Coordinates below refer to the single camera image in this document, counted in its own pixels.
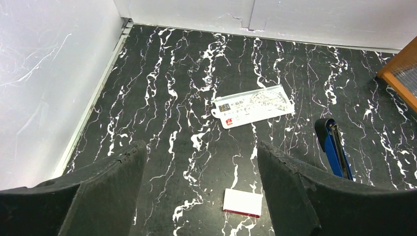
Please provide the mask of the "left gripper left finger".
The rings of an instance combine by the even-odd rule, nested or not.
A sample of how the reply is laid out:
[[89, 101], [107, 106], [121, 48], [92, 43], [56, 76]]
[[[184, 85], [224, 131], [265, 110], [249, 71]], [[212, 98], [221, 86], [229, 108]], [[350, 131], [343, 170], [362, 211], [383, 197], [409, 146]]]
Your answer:
[[147, 160], [144, 141], [35, 187], [0, 193], [3, 236], [126, 236]]

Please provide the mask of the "red white staple box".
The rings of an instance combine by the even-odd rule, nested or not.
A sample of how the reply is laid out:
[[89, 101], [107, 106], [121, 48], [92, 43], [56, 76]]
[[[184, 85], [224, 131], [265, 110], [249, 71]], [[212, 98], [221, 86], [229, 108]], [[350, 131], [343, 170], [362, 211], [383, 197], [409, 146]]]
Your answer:
[[263, 195], [240, 190], [225, 189], [222, 210], [229, 213], [260, 218]]

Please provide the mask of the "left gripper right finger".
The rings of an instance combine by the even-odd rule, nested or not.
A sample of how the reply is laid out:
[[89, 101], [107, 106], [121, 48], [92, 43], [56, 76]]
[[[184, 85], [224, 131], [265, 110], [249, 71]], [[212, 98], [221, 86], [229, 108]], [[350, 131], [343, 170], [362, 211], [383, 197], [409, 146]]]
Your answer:
[[278, 236], [414, 236], [417, 192], [338, 177], [258, 144], [258, 168]]

